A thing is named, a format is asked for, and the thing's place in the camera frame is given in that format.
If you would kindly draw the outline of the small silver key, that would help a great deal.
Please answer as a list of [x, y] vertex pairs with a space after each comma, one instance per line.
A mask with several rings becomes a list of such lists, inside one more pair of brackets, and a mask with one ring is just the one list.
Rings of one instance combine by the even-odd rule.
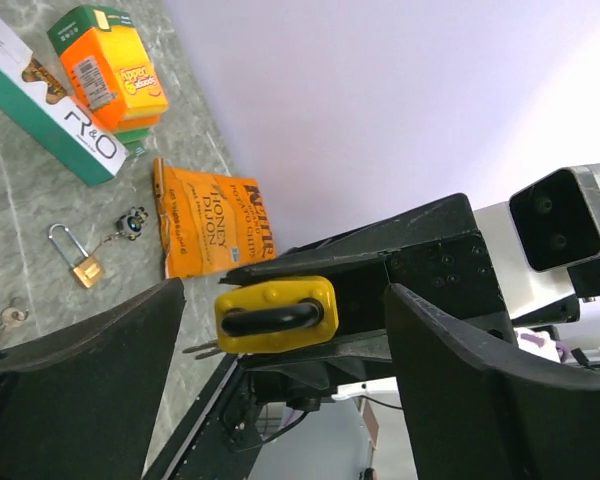
[[0, 314], [0, 341], [7, 333], [20, 327], [28, 316], [27, 302], [21, 297], [13, 297]]

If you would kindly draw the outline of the small brass padlock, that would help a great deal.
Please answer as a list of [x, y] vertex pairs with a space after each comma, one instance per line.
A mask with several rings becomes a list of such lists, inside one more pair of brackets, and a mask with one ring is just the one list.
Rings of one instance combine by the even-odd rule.
[[[57, 231], [63, 232], [72, 242], [73, 246], [80, 252], [81, 258], [79, 261], [73, 261], [58, 244], [55, 238]], [[50, 225], [47, 231], [47, 238], [69, 266], [69, 270], [82, 287], [90, 289], [104, 277], [105, 269], [102, 264], [94, 255], [87, 252], [84, 246], [65, 224], [54, 223]]]

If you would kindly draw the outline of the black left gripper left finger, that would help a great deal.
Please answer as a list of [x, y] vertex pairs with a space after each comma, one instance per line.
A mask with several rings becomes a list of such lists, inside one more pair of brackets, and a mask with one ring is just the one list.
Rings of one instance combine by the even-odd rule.
[[185, 307], [165, 280], [0, 351], [0, 479], [139, 479]]

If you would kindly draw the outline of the yellow padlock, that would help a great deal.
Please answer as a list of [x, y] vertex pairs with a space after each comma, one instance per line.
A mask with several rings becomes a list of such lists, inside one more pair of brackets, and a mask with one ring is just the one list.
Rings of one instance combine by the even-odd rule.
[[339, 327], [336, 292], [322, 276], [240, 287], [215, 301], [217, 343], [233, 354], [275, 354], [331, 340]]

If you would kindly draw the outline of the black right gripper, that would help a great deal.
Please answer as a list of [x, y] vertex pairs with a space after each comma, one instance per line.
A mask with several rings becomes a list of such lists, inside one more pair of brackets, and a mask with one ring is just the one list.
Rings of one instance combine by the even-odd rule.
[[249, 285], [383, 256], [329, 277], [336, 293], [337, 333], [342, 336], [289, 352], [239, 360], [254, 390], [332, 393], [341, 385], [393, 377], [388, 337], [382, 329], [383, 295], [391, 283], [405, 286], [476, 328], [513, 340], [515, 334], [485, 241], [478, 233], [464, 235], [476, 229], [468, 197], [456, 193], [227, 272], [222, 284]]

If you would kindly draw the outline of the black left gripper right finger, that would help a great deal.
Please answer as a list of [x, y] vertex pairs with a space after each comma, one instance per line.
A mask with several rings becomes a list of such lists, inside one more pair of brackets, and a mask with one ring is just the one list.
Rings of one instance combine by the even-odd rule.
[[600, 479], [600, 371], [556, 363], [406, 287], [386, 330], [421, 479]]

